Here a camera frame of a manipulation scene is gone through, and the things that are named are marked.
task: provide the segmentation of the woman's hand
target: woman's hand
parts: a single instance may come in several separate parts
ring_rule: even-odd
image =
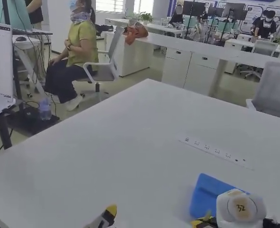
[[[61,61],[61,59],[60,59],[59,57],[56,57],[56,58],[51,59],[51,60],[49,61],[48,65],[49,65],[49,66],[53,66],[54,64],[56,64],[56,63],[58,63],[58,62],[60,62],[60,61]]]
[[[70,45],[69,40],[68,40],[68,39],[66,39],[66,40],[64,41],[64,44],[65,44],[65,47],[67,47],[68,45]]]

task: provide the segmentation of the number 32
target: number 32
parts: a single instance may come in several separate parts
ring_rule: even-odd
[[[236,207],[239,210],[239,212],[240,211],[245,211],[244,205],[237,204]]]

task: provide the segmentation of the plastic bottle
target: plastic bottle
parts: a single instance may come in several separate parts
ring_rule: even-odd
[[[44,98],[43,100],[40,101],[39,112],[40,112],[41,120],[50,120],[51,118],[50,102],[47,98]]]

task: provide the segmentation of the power strip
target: power strip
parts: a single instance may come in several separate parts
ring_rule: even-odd
[[[251,167],[245,159],[237,158],[236,156],[230,154],[229,152],[224,151],[224,150],[222,150],[218,147],[215,147],[209,143],[206,143],[202,140],[196,139],[194,137],[183,137],[183,138],[180,138],[179,141],[182,143],[185,143],[189,146],[195,147],[201,151],[212,154],[218,158],[232,162],[236,165],[245,167],[249,170],[254,170],[254,168]]]

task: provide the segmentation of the yellow shirt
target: yellow shirt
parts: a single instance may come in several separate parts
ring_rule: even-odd
[[[92,50],[87,56],[82,56],[73,51],[69,52],[67,66],[77,65],[83,67],[86,62],[98,63],[98,49],[96,40],[96,28],[94,24],[90,21],[83,21],[78,24],[72,23],[68,33],[68,40],[73,46],[80,47],[80,41],[82,39],[87,39],[91,42]],[[98,70],[97,66],[92,66],[93,71]]]

